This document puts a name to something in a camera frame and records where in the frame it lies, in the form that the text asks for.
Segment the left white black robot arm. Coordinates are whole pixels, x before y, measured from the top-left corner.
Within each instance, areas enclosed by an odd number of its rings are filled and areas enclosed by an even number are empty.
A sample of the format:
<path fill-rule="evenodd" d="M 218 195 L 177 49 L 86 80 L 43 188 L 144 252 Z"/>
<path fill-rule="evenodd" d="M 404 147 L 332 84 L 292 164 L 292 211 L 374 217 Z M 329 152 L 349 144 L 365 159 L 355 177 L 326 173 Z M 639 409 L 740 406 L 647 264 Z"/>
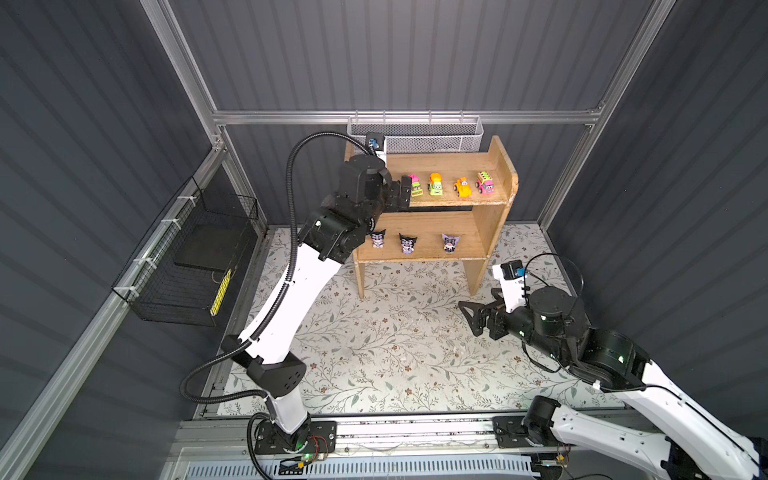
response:
<path fill-rule="evenodd" d="M 339 168 L 337 191 L 326 197 L 292 238 L 289 263 L 262 310 L 222 349 L 265 392 L 272 421 L 286 434 L 306 428 L 299 383 L 306 364 L 290 352 L 303 319 L 328 281 L 373 232 L 387 209 L 410 204 L 411 180 L 395 181 L 384 155 L 358 154 Z"/>

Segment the orange green toy truck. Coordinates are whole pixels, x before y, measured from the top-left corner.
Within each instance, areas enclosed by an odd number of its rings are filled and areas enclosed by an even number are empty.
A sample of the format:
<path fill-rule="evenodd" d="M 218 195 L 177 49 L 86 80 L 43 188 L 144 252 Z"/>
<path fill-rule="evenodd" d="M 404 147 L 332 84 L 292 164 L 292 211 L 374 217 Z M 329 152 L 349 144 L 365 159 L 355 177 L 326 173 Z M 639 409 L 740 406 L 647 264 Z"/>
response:
<path fill-rule="evenodd" d="M 429 194 L 433 197 L 443 196 L 443 179 L 440 173 L 432 173 L 428 183 Z"/>

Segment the light purple toy figure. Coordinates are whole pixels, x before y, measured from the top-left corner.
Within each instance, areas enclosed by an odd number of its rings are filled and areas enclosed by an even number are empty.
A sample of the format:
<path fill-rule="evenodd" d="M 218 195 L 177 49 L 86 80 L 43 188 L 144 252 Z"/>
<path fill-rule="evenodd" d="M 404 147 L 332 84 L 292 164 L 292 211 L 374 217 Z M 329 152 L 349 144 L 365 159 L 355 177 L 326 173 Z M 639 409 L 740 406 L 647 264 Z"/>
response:
<path fill-rule="evenodd" d="M 446 253 L 455 253 L 460 240 L 460 236 L 442 234 L 443 250 Z"/>

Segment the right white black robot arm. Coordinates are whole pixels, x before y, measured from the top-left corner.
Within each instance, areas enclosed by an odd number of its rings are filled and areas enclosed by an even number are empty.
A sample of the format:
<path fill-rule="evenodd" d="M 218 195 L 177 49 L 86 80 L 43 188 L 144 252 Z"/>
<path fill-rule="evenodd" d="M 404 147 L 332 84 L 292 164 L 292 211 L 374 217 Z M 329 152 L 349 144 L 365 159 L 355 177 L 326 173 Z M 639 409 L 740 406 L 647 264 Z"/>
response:
<path fill-rule="evenodd" d="M 580 298 L 553 286 L 518 297 L 500 289 L 493 294 L 488 304 L 458 304 L 474 335 L 518 338 L 523 348 L 554 360 L 557 372 L 614 395 L 658 429 L 616 425 L 537 395 L 515 434 L 535 446 L 586 447 L 657 479 L 766 478 L 766 439 L 727 427 L 628 337 L 589 326 Z"/>

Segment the orange toy car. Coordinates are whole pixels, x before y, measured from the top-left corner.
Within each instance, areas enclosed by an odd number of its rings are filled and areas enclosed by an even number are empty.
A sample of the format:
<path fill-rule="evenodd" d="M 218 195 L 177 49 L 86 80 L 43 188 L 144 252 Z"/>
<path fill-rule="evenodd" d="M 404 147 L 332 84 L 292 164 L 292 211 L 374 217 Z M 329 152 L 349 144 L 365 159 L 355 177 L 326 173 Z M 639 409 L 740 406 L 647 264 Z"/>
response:
<path fill-rule="evenodd" d="M 469 198 L 472 195 L 472 187 L 466 177 L 461 177 L 454 183 L 454 191 L 459 198 Z"/>

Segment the pink green toy car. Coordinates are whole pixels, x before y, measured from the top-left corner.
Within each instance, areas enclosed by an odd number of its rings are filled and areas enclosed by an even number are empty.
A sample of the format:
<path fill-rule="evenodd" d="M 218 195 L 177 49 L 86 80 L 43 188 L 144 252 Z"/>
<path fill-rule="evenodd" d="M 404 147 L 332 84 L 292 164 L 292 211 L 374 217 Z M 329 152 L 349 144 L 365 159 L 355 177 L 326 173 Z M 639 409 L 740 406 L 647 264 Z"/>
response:
<path fill-rule="evenodd" d="M 423 188 L 420 178 L 417 175 L 410 175 L 411 179 L 411 197 L 417 198 L 423 195 Z"/>

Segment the black purple toy figure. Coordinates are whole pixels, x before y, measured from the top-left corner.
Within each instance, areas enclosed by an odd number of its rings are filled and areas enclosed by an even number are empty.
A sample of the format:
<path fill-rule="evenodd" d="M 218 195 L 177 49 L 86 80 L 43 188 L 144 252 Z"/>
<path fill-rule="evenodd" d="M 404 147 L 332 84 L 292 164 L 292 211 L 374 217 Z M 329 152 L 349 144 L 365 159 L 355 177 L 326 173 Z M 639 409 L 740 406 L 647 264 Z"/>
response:
<path fill-rule="evenodd" d="M 410 236 L 405 234 L 399 235 L 401 251 L 404 255 L 411 255 L 415 251 L 415 245 L 418 241 L 416 236 Z"/>
<path fill-rule="evenodd" d="M 372 246 L 375 249 L 383 248 L 385 245 L 386 230 L 373 231 L 370 234 Z"/>

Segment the pink green toy bus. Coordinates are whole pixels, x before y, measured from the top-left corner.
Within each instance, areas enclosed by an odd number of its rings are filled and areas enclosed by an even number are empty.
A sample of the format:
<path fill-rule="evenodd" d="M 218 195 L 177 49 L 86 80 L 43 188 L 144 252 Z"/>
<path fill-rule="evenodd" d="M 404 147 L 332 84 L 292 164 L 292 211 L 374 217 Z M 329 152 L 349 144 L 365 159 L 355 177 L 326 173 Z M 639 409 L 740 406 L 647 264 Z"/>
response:
<path fill-rule="evenodd" d="M 481 195 L 492 195 L 495 192 L 495 184 L 487 171 L 477 173 L 476 187 Z"/>

